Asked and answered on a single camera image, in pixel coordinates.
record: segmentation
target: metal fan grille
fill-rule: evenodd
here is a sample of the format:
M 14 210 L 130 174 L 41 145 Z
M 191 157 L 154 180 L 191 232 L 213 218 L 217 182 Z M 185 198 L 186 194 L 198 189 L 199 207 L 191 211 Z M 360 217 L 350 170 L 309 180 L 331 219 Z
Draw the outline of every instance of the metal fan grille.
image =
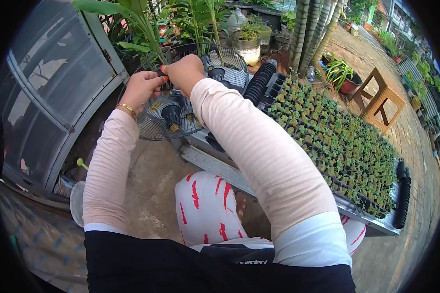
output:
M 171 97 L 161 96 L 151 99 L 144 110 L 137 116 L 137 124 L 140 129 L 140 139 L 145 140 L 170 140 L 190 135 L 201 130 L 199 121 L 192 114 L 192 121 L 187 117 L 185 109 L 181 108 L 181 121 L 177 131 L 171 131 L 164 118 L 161 116 L 161 110 L 168 105 L 178 105 Z
M 189 54 L 199 55 L 199 50 L 210 55 L 214 68 L 223 68 L 225 70 L 224 80 L 242 88 L 247 86 L 249 71 L 246 62 L 240 55 L 227 47 L 209 43 L 185 44 L 166 51 L 165 57 L 171 64 Z M 146 70 L 155 70 L 160 66 L 157 62 L 159 62 L 157 58 L 151 58 L 150 61 L 142 60 L 141 67 L 146 68 Z M 168 105 L 179 104 L 171 96 L 161 96 L 157 99 L 149 100 L 145 109 L 137 117 L 140 139 L 154 141 L 171 140 L 190 135 L 203 128 L 199 122 L 196 123 L 197 119 L 194 115 L 192 115 L 193 120 L 189 120 L 186 109 L 182 108 L 179 130 L 171 131 L 161 116 L 161 110 Z

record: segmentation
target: black shirt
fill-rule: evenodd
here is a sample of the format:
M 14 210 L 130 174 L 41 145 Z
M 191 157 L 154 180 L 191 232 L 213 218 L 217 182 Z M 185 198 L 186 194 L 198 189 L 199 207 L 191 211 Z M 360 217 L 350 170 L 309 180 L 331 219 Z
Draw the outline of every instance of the black shirt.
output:
M 351 268 L 273 263 L 273 249 L 217 244 L 201 252 L 164 239 L 85 232 L 90 292 L 355 292 Z

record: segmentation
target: woman's left hand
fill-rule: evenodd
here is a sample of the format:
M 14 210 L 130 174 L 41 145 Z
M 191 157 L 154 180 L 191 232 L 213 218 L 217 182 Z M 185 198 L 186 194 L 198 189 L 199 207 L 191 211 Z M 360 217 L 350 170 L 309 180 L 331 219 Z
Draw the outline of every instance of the woman's left hand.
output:
M 120 103 L 129 105 L 138 115 L 149 98 L 161 96 L 160 86 L 164 85 L 167 80 L 168 76 L 158 76 L 158 73 L 153 71 L 134 73 L 127 83 Z

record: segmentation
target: hand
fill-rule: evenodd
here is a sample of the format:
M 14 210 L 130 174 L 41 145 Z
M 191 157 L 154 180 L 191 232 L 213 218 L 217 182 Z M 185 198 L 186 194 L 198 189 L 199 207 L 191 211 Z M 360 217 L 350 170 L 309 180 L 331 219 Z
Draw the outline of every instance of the hand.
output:
M 153 71 L 134 73 L 127 83 L 121 104 L 129 105 L 138 115 L 151 97 L 161 96 L 160 86 L 168 80 L 167 76 L 158 76 Z
M 168 75 L 176 90 L 181 90 L 184 97 L 190 98 L 192 88 L 204 79 L 204 65 L 197 55 L 184 56 L 178 62 L 161 68 Z

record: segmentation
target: person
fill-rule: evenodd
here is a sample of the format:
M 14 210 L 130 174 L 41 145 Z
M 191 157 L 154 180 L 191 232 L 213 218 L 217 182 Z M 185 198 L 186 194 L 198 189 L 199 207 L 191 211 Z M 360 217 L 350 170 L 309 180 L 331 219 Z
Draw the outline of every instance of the person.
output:
M 238 91 L 205 78 L 197 56 L 162 72 L 131 76 L 94 150 L 83 192 L 88 289 L 354 292 L 350 252 L 364 228 L 348 246 L 351 222 L 343 227 L 346 217 L 305 151 Z M 189 174 L 175 188 L 185 245 L 128 235 L 123 202 L 136 117 L 168 78 L 243 173 L 271 223 L 270 240 L 247 236 L 231 186 L 209 172 Z

